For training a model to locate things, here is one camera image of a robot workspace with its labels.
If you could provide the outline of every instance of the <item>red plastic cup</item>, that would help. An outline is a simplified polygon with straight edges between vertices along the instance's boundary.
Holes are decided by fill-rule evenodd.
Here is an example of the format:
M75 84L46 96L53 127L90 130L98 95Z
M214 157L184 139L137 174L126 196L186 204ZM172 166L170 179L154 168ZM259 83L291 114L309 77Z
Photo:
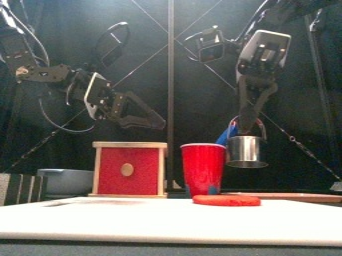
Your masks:
M225 147L212 143L189 143L180 146L186 194L214 195L225 160Z

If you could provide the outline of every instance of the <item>blue cloth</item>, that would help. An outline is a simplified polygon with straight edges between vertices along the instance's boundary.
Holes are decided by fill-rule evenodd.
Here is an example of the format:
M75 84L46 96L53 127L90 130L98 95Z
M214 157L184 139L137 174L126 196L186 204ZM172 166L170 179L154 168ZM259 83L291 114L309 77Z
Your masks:
M232 125L229 126L224 131L222 133L220 134L217 140L216 140L216 144L220 144L221 146L226 146L226 139L228 139L228 135L229 135L229 138L236 136L237 134L237 127L236 125Z

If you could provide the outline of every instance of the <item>black curtain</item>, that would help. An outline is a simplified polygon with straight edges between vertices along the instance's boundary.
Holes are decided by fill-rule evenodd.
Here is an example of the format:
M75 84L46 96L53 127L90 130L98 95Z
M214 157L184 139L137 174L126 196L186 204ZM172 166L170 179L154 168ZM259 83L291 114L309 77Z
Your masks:
M236 116L234 61L224 57L206 66L193 62L184 50L184 39L217 25L226 39L236 38L263 1L190 0L174 1L174 54L168 56L166 0L26 0L29 22L50 57L50 65L63 63L81 68L92 59L101 33L113 24L129 24L130 39L122 56L105 69L102 76L120 92L132 90L149 107L166 119L168 58L174 60L174 138L173 177L182 185L178 146L190 142L214 142ZM18 15L19 6L11 3ZM335 178L288 140L295 137L315 157L342 175L340 146L340 4L325 8L324 26L317 33L323 62L331 122L337 144L331 152L323 102L316 84L307 24L303 18L279 28L291 35L291 46L283 73L276 79L279 90L271 96L260 119L267 131L267 161L263 169L224 168L222 187L228 189L293 190L328 189ZM63 96L45 84L15 84L1 64L1 170L6 170L43 138L55 131L42 118L37 98L42 94L45 111L55 123L63 124L81 111L67 107ZM93 169L93 141L166 141L166 131L141 128L121 129L110 121L89 119L86 113L69 128L92 133L71 135L55 132L47 142L29 154L10 172L34 174L38 168Z

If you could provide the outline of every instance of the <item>red sponge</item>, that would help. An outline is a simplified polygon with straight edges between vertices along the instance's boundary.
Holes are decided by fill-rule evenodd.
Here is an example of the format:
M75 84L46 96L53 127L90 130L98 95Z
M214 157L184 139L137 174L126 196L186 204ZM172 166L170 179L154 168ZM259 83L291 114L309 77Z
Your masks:
M241 195L196 195L192 201L194 204L214 206L259 206L261 204L257 197Z

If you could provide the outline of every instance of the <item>red box face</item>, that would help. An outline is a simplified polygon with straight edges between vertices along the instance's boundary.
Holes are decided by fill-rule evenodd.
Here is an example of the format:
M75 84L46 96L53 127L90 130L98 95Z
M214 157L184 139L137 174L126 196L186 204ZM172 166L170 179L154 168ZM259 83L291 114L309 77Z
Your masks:
M157 172L157 148L101 148L97 194L156 195Z

